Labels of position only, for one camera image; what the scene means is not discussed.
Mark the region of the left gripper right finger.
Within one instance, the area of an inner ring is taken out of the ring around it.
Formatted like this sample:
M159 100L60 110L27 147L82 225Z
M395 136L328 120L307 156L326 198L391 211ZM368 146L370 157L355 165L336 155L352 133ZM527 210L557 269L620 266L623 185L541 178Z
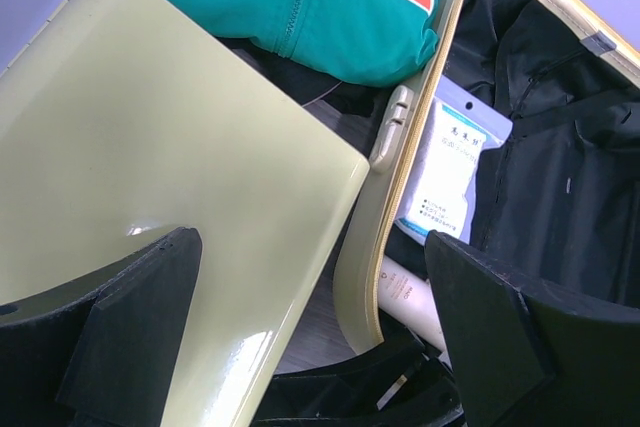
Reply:
M638 309L443 233L428 235L424 255L468 425L638 425Z

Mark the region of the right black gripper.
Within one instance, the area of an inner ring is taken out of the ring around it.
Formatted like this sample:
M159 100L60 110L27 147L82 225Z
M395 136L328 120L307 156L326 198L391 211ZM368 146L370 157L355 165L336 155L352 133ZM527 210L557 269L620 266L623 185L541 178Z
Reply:
M254 426L463 426L451 369L404 328L373 349L272 378Z

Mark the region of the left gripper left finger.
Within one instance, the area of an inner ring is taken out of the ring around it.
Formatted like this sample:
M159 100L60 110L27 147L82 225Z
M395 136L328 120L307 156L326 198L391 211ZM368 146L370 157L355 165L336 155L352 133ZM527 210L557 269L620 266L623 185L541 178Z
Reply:
M1 307L4 426L158 426L202 255L194 228Z

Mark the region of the yellow hard-shell suitcase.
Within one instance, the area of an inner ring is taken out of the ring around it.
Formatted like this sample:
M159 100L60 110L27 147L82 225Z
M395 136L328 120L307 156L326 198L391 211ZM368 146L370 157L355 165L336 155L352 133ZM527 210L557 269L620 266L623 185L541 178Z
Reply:
M508 117L480 157L472 245L531 275L639 304L639 55L581 0L441 0L424 70L389 101L334 277L352 349L383 341L377 274L439 80Z

